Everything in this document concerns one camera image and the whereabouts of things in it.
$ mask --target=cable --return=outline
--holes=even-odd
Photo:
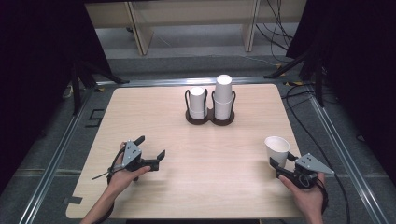
[[[274,36],[275,36],[275,35],[281,35],[281,36],[283,36],[283,39],[284,39],[284,41],[285,41],[285,44],[286,44],[288,47],[289,47],[288,41],[291,42],[290,39],[292,38],[292,36],[289,35],[289,34],[285,31],[285,29],[283,28],[283,26],[282,26],[282,21],[281,21],[281,17],[280,17],[280,9],[281,9],[281,5],[282,5],[282,1],[281,1],[281,0],[278,0],[278,1],[277,1],[277,14],[276,14],[276,12],[274,11],[274,8],[272,7],[272,5],[271,5],[271,3],[269,2],[269,0],[267,0],[267,3],[268,3],[268,6],[269,6],[269,7],[271,8],[271,10],[273,11],[274,17],[275,17],[275,19],[276,19],[276,25],[275,25],[274,31],[270,31],[270,29],[268,29],[268,27],[266,27],[266,25],[264,24],[264,27],[265,27],[268,31],[270,31],[270,32],[272,33],[272,37],[269,38],[267,35],[265,35],[265,34],[263,33],[263,31],[259,28],[259,26],[258,26],[257,24],[256,24],[256,27],[257,27],[258,30],[262,33],[262,35],[263,35],[268,41],[270,41],[270,43],[271,43],[271,54],[273,55],[273,57],[274,57],[276,60],[278,60],[278,61],[280,61],[280,62],[282,62],[282,63],[289,63],[289,62],[286,62],[286,61],[283,61],[283,60],[278,59],[278,58],[275,56],[274,50],[273,50],[273,44],[276,44],[278,47],[280,47],[280,48],[282,48],[282,49],[284,49],[284,50],[288,50],[287,48],[284,48],[283,46],[281,46],[280,44],[278,44],[278,43],[276,43],[276,42],[274,41]],[[276,28],[277,28],[277,27],[280,28],[280,30],[282,31],[282,34],[279,34],[279,33],[276,32]]]
[[[281,96],[280,98],[281,98],[282,100],[284,100],[284,99],[286,99],[286,98],[288,98],[288,97],[299,96],[299,95],[303,95],[303,94],[307,94],[307,93],[314,93],[314,92],[315,92],[315,91],[301,91],[301,92],[295,93],[295,94],[293,94],[293,95]]]
[[[309,135],[309,137],[312,139],[312,141],[315,143],[315,145],[318,147],[318,149],[320,150],[321,154],[323,155],[324,159],[326,160],[326,162],[328,163],[329,167],[333,170],[332,168],[332,164],[330,163],[329,159],[327,158],[326,154],[324,153],[323,149],[321,148],[321,146],[319,145],[319,143],[317,142],[317,140],[314,138],[314,136],[305,128],[305,126],[302,124],[302,122],[298,119],[297,115],[295,114],[294,110],[292,109],[292,107],[290,106],[290,102],[289,102],[289,97],[290,97],[290,93],[296,89],[297,87],[302,87],[305,85],[299,85],[299,86],[294,86],[292,87],[290,90],[288,90],[288,92],[286,93],[286,103],[288,105],[288,107],[290,108],[290,112],[291,114],[296,118],[297,122],[301,125],[301,127],[304,129],[304,131]],[[343,196],[344,196],[344,200],[346,202],[346,223],[349,224],[350,223],[350,212],[349,212],[349,202],[347,199],[347,193],[345,191],[344,185],[342,184],[341,180],[339,179],[337,174],[334,174],[335,179],[337,180],[338,184],[340,185],[341,191],[343,192]]]
[[[320,192],[323,195],[323,203],[322,203],[322,214],[323,214],[324,211],[326,210],[327,206],[329,205],[329,195],[327,193],[327,190],[326,190],[323,182],[321,182],[321,180],[317,179],[317,182],[315,183],[315,185],[320,189]]]
[[[265,60],[263,60],[263,59],[255,59],[255,58],[250,58],[250,57],[248,57],[248,56],[242,56],[242,55],[238,55],[238,56],[239,56],[239,57],[242,57],[242,58],[246,58],[246,59],[252,60],[252,61],[264,62],[264,63],[268,63],[268,64],[270,64],[270,65],[272,65],[272,66],[277,66],[277,64],[275,64],[275,63],[269,63],[268,61],[265,61]]]
[[[309,101],[311,98],[312,98],[312,96],[309,97],[309,98],[307,98],[307,99],[305,99],[305,100],[303,100],[303,101],[301,101],[301,102],[299,102],[299,103],[297,103],[297,104],[295,104],[295,105],[293,105],[292,107],[288,107],[286,110],[292,109],[292,108],[296,107],[297,105],[300,105],[300,104],[302,104],[302,103],[304,103],[304,102],[307,102],[307,101]]]
[[[125,151],[125,148],[120,150],[117,153],[117,156],[114,158],[113,162],[111,163],[111,166],[107,169],[107,172],[105,172],[104,174],[101,174],[101,175],[98,175],[98,176],[94,177],[92,180],[97,179],[97,178],[99,178],[99,177],[101,177],[103,175],[108,174],[107,182],[110,182],[111,176],[113,176],[116,172],[125,169],[125,167],[123,167],[123,168],[120,168],[119,170],[114,170],[114,166],[116,165],[117,159],[119,158],[120,154],[122,154],[124,151]]]

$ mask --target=black strap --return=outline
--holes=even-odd
[[[104,222],[106,219],[108,219],[108,217],[110,217],[111,213],[113,212],[113,209],[114,209],[114,203],[111,204],[110,209],[106,212],[106,214],[104,216],[102,216],[98,220],[94,221],[92,224],[100,224],[100,223]]]
[[[324,211],[326,210],[326,208],[329,206],[329,195],[327,194],[327,190],[324,188],[323,183],[318,179],[318,182],[316,183],[316,185],[318,186],[318,188],[320,189],[322,195],[323,195],[323,203],[322,203],[322,214],[324,213]]]

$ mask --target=wooden table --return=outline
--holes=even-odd
[[[116,200],[116,218],[300,217],[289,191],[269,166],[264,139],[278,135],[300,156],[285,108],[273,84],[233,85],[235,120],[192,125],[185,119],[184,93],[191,86],[117,89],[82,170],[70,203],[70,218],[84,217],[106,188],[104,173],[120,142],[146,141],[142,158],[164,149],[160,171],[139,178]],[[212,108],[208,89],[207,105]]]

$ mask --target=metal frame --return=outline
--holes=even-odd
[[[310,86],[307,86],[307,88],[309,91],[313,90]],[[315,108],[318,114],[320,121],[323,124],[323,127],[325,128],[327,134],[332,140],[332,144],[334,145],[334,148],[337,151],[341,162],[344,164],[345,169],[348,172],[349,177],[356,188],[356,191],[361,196],[361,200],[363,201],[364,206],[366,207],[366,210],[372,218],[373,222],[378,224],[389,223],[387,218],[385,217],[383,209],[381,208],[377,198],[375,197],[375,194],[373,193],[369,184],[364,179],[358,166],[353,161],[352,156],[349,154],[348,149],[344,144],[341,136],[338,134],[337,130],[332,124],[332,120],[328,116],[326,109],[321,107],[318,101],[316,101],[315,99],[311,98],[310,100],[312,106]]]
[[[274,83],[274,79],[265,79],[262,77],[233,77],[233,84],[262,84],[262,83]],[[286,79],[281,77],[276,82],[284,82]],[[179,79],[160,79],[160,80],[134,80],[129,83],[117,84],[113,81],[98,82],[96,88],[100,87],[119,87],[119,88],[132,88],[132,87],[156,87],[156,86],[183,86],[183,85],[213,85],[216,84],[215,77],[208,78],[179,78]],[[80,110],[71,119],[64,136],[57,147],[55,154],[53,155],[46,172],[41,177],[41,180],[32,195],[22,217],[20,223],[32,223],[35,219],[35,215],[42,204],[50,184],[53,180],[56,170],[62,161],[64,153],[68,147],[68,144],[73,137],[74,131],[78,126],[81,119],[81,115],[84,112],[85,105],[88,103],[93,93],[93,89],[88,89],[84,94],[82,105]],[[389,223],[384,215],[384,212],[379,205],[373,191],[365,181],[352,157],[348,153],[348,149],[342,141],[342,138],[338,134],[337,130],[332,124],[331,119],[327,115],[326,110],[321,107],[315,99],[311,98],[311,103],[317,111],[318,117],[323,124],[327,134],[332,140],[334,147],[340,157],[341,162],[346,167],[352,183],[354,184],[357,192],[361,196],[361,199],[366,206],[366,209],[371,216],[374,223],[383,224]]]

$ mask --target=white paper cup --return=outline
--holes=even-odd
[[[265,138],[264,144],[267,148],[268,163],[272,158],[279,163],[280,167],[284,168],[290,150],[289,142],[278,136],[270,136]]]
[[[189,94],[190,99],[190,109],[197,113],[204,112],[206,105],[205,101],[205,90],[201,87],[193,87]]]
[[[231,115],[231,107],[233,106],[233,101],[222,104],[215,100],[215,118],[220,120],[226,120]]]
[[[197,112],[197,111],[193,111],[193,110],[191,110],[191,108],[189,108],[189,113],[193,119],[204,119],[205,118],[204,111]]]
[[[215,100],[225,104],[233,99],[233,79],[228,75],[220,75],[216,79]]]

